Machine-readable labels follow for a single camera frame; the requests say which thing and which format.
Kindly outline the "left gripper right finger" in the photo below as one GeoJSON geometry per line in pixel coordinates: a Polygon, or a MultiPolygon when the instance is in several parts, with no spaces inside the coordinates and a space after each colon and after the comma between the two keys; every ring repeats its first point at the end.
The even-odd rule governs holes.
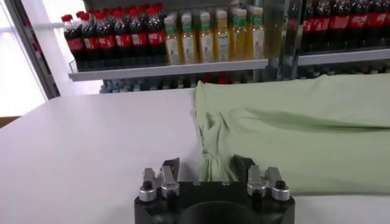
{"type": "Polygon", "coordinates": [[[239,155],[233,155],[232,164],[239,181],[246,183],[250,197],[265,198],[269,194],[277,201],[290,199],[290,188],[277,167],[261,170],[253,159],[239,155]]]}

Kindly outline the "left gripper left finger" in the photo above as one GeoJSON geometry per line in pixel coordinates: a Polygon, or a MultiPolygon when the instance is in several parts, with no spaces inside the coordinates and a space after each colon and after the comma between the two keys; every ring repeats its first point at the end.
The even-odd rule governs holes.
{"type": "Polygon", "coordinates": [[[180,158],[164,161],[157,176],[152,168],[145,168],[143,183],[138,190],[138,198],[143,202],[154,201],[158,197],[158,191],[165,199],[168,199],[170,194],[178,196],[180,194],[180,184],[177,181],[179,168],[180,158]]]}

